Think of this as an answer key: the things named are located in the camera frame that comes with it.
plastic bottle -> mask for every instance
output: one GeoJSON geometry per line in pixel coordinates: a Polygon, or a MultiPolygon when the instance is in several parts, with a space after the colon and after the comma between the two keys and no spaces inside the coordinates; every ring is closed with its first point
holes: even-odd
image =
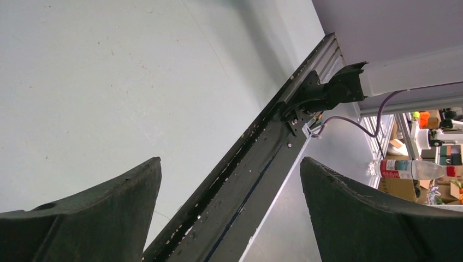
{"type": "Polygon", "coordinates": [[[372,176],[412,180],[431,180],[455,176],[454,166],[441,166],[422,160],[374,160],[370,162],[372,176]]]}

bottle label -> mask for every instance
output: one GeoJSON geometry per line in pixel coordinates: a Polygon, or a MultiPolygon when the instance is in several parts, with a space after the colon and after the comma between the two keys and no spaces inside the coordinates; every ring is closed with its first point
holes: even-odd
{"type": "Polygon", "coordinates": [[[379,169],[382,177],[413,179],[411,160],[382,160],[379,169]]]}

black bracket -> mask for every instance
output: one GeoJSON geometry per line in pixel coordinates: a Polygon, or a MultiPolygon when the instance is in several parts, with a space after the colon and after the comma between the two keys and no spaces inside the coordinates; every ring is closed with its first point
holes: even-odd
{"type": "Polygon", "coordinates": [[[434,139],[435,135],[436,135],[436,131],[429,130],[429,132],[428,132],[429,145],[431,147],[440,147],[440,146],[442,146],[444,144],[444,142],[439,140],[439,139],[434,139]]]}
{"type": "Polygon", "coordinates": [[[445,118],[439,124],[440,128],[453,129],[452,119],[445,118]]]}
{"type": "Polygon", "coordinates": [[[306,114],[331,110],[340,103],[365,99],[359,74],[366,62],[351,64],[340,69],[328,83],[322,84],[316,71],[311,71],[288,102],[282,121],[296,119],[295,109],[306,114]]]}

cardboard box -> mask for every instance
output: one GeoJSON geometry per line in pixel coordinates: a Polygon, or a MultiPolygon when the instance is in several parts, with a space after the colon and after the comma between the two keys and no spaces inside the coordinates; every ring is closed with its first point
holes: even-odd
{"type": "Polygon", "coordinates": [[[438,191],[444,204],[460,202],[460,188],[454,183],[450,186],[439,186],[438,191]]]}
{"type": "Polygon", "coordinates": [[[437,179],[437,184],[450,186],[450,181],[455,180],[463,183],[463,165],[455,165],[456,176],[443,176],[437,179]]]}
{"type": "Polygon", "coordinates": [[[397,131],[399,130],[398,128],[398,125],[397,125],[397,122],[394,121],[394,124],[392,126],[392,131],[391,131],[391,136],[390,136],[390,139],[391,140],[394,140],[394,139],[398,139],[399,137],[397,136],[397,131]]]}
{"type": "Polygon", "coordinates": [[[431,187],[431,181],[432,180],[420,180],[420,187],[424,189],[429,189],[431,187]]]}
{"type": "Polygon", "coordinates": [[[409,156],[391,156],[387,155],[384,159],[387,160],[410,160],[409,156]]]}
{"type": "Polygon", "coordinates": [[[460,201],[459,200],[455,200],[453,202],[450,202],[450,203],[447,203],[446,205],[459,205],[460,204],[460,201]]]}
{"type": "Polygon", "coordinates": [[[382,178],[378,190],[408,201],[417,201],[413,180],[382,178]]]}
{"type": "Polygon", "coordinates": [[[428,124],[423,127],[423,129],[437,129],[439,128],[439,125],[441,124],[441,121],[437,117],[430,117],[428,119],[428,124]]]}
{"type": "Polygon", "coordinates": [[[388,145],[388,155],[408,156],[407,147],[399,139],[391,139],[388,145]]]}
{"type": "Polygon", "coordinates": [[[420,188],[420,197],[417,199],[417,203],[418,204],[422,204],[422,205],[425,205],[428,203],[428,194],[429,194],[429,190],[428,189],[424,189],[424,188],[420,188]]]}

cable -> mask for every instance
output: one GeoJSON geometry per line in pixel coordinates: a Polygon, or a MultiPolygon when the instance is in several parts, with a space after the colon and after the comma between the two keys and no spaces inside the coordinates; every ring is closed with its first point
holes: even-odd
{"type": "Polygon", "coordinates": [[[303,100],[303,101],[301,101],[301,102],[298,102],[298,103],[292,105],[291,107],[287,108],[287,109],[281,114],[281,115],[282,115],[282,117],[281,117],[282,121],[283,121],[283,122],[287,122],[287,121],[288,121],[288,119],[287,119],[288,113],[289,113],[290,111],[292,111],[292,110],[298,108],[300,105],[305,104],[305,103],[307,103],[307,102],[313,102],[313,101],[323,100],[323,99],[326,98],[326,97],[327,97],[327,95],[325,94],[325,95],[320,96],[320,97],[317,97],[317,98],[305,99],[305,100],[303,100]]]}
{"type": "Polygon", "coordinates": [[[318,124],[318,121],[320,121],[320,120],[322,119],[323,112],[324,112],[324,111],[321,111],[320,113],[318,113],[318,116],[315,117],[315,121],[313,122],[313,124],[311,124],[311,125],[308,127],[310,130],[312,130],[312,129],[318,124]]]}
{"type": "Polygon", "coordinates": [[[391,100],[392,97],[394,97],[395,95],[397,94],[400,94],[404,91],[407,91],[407,90],[400,90],[400,91],[395,91],[393,92],[392,94],[388,95],[388,97],[386,97],[386,99],[383,101],[383,103],[381,103],[381,106],[379,107],[379,110],[378,110],[378,116],[377,116],[377,120],[376,120],[376,129],[375,129],[375,133],[372,134],[370,132],[368,132],[368,130],[366,130],[366,128],[362,127],[359,123],[356,123],[346,117],[342,117],[342,116],[332,116],[332,117],[329,117],[322,125],[322,127],[320,128],[320,131],[318,132],[318,134],[312,134],[312,137],[313,138],[321,138],[321,134],[323,132],[323,130],[325,129],[325,127],[327,126],[327,123],[331,120],[334,120],[334,119],[339,119],[339,120],[344,120],[344,121],[347,121],[355,126],[357,126],[358,128],[360,128],[363,132],[365,132],[365,134],[367,134],[368,136],[372,137],[372,138],[376,138],[379,134],[379,130],[381,128],[381,116],[383,115],[383,110],[384,110],[384,107],[386,106],[387,102],[391,100]]]}

